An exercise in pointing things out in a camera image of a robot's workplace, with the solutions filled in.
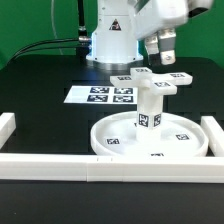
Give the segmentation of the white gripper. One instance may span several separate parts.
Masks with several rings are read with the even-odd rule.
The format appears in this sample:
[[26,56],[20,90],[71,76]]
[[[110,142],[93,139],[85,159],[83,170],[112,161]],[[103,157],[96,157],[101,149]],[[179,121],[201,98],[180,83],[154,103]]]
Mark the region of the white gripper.
[[136,39],[147,37],[144,45],[149,64],[158,65],[160,58],[163,65],[173,64],[176,61],[176,32],[173,28],[208,11],[213,3],[214,0],[128,0],[130,21]]

